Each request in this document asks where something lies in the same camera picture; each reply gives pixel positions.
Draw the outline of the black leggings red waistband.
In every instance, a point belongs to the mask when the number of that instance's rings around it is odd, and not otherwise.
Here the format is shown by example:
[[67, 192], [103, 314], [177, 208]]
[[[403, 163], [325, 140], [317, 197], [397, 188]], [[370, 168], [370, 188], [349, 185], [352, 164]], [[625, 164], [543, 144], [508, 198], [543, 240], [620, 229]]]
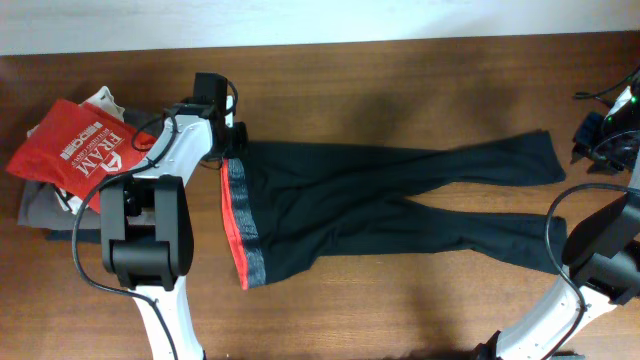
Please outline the black leggings red waistband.
[[252, 142], [223, 161], [220, 177], [224, 230], [244, 289], [304, 272], [321, 256], [469, 249], [549, 273], [567, 240], [559, 217], [416, 202], [456, 182], [562, 182], [545, 131], [452, 150]]

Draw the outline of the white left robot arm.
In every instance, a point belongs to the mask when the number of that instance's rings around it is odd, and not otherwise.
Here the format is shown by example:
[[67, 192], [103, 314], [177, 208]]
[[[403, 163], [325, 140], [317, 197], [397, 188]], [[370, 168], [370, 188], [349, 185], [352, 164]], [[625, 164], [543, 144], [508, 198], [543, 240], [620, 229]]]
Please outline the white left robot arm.
[[234, 146], [235, 104], [179, 103], [145, 158], [100, 189], [102, 262], [131, 298], [155, 359], [203, 359], [186, 290], [194, 235], [185, 186], [204, 160]]

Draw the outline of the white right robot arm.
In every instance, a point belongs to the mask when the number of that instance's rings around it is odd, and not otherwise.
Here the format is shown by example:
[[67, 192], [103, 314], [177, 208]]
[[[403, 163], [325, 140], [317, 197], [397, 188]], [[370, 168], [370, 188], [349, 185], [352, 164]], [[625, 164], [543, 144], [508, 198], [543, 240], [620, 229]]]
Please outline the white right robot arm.
[[619, 198], [581, 221], [560, 257], [553, 286], [518, 323], [496, 332], [472, 352], [475, 359], [564, 359], [562, 346], [594, 319], [639, 295], [639, 72], [617, 85], [615, 100], [594, 99], [605, 115], [589, 114], [573, 137], [573, 162], [588, 159], [591, 174], [628, 171], [628, 185], [599, 183]]

